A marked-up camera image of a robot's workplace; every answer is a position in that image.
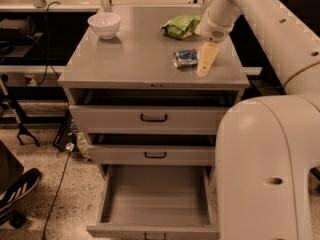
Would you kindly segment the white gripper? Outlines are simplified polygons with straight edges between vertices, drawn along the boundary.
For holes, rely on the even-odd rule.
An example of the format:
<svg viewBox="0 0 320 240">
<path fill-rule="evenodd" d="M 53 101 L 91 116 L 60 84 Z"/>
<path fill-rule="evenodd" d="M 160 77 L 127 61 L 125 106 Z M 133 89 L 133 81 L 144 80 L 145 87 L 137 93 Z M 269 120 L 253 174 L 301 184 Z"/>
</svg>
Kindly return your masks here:
<svg viewBox="0 0 320 240">
<path fill-rule="evenodd" d="M 233 26 L 233 19 L 230 19 L 227 25 L 223 25 L 212 18 L 208 9 L 205 10 L 195 30 L 197 35 L 208 41 L 201 47 L 199 54 L 197 66 L 197 75 L 199 77 L 204 77 L 209 73 L 219 52 L 219 47 L 216 43 L 223 42 L 229 36 Z"/>
</svg>

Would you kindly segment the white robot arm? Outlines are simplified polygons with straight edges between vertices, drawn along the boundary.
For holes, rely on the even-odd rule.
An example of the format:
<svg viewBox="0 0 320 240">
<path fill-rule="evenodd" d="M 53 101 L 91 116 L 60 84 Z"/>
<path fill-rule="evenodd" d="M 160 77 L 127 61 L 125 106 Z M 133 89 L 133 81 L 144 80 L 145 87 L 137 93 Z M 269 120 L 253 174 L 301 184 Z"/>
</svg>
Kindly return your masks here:
<svg viewBox="0 0 320 240">
<path fill-rule="evenodd" d="M 219 240 L 313 240 L 308 175 L 320 163 L 319 38 L 279 0 L 209 0 L 199 33 L 222 42 L 240 16 L 284 92 L 241 101 L 220 122 Z"/>
</svg>

